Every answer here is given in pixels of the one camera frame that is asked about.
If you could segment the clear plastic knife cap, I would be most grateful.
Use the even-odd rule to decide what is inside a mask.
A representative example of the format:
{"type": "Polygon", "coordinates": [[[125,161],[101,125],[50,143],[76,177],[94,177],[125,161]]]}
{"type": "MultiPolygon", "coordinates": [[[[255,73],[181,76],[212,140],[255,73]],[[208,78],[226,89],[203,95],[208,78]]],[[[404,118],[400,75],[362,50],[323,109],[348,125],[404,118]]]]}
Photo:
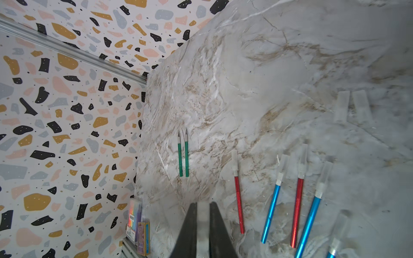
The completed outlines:
{"type": "Polygon", "coordinates": [[[350,91],[340,91],[334,108],[334,123],[345,123],[347,121],[350,91]]]}

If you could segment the clear cap of red knife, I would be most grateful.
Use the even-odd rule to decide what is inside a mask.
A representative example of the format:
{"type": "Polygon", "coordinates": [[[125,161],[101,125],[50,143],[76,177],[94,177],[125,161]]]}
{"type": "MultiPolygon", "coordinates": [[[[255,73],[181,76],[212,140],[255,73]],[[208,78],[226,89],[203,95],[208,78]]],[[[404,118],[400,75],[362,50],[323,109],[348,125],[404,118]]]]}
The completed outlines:
{"type": "Polygon", "coordinates": [[[210,205],[207,202],[197,204],[197,243],[196,257],[209,257],[209,230],[210,230],[210,205]]]}

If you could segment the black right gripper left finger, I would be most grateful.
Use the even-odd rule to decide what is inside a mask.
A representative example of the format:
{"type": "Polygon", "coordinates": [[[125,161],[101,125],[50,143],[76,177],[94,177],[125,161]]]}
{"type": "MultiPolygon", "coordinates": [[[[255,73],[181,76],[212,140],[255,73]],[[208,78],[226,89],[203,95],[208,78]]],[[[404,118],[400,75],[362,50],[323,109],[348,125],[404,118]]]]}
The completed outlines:
{"type": "Polygon", "coordinates": [[[191,203],[170,258],[195,258],[197,245],[197,204],[191,203]]]}

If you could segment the green carving knife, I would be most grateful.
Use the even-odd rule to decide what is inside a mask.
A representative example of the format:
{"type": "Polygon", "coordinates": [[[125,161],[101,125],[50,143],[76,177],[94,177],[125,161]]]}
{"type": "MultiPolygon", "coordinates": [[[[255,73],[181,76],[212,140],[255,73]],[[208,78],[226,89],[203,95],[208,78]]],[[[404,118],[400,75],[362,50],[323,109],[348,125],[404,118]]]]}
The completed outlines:
{"type": "Polygon", "coordinates": [[[177,150],[178,150],[178,160],[179,160],[179,176],[183,177],[183,166],[182,166],[182,146],[181,146],[181,134],[178,131],[177,135],[177,150]]]}
{"type": "Polygon", "coordinates": [[[188,142],[188,130],[185,130],[184,135],[184,144],[185,144],[185,169],[186,177],[189,177],[189,142],[188,142]]]}

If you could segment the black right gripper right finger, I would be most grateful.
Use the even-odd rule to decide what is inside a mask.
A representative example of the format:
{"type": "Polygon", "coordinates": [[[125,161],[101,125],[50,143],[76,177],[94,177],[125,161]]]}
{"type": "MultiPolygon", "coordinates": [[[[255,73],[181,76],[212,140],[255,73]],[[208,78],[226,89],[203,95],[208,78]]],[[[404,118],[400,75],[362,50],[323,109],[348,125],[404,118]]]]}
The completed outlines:
{"type": "Polygon", "coordinates": [[[216,202],[210,203],[209,257],[238,258],[216,202]]]}

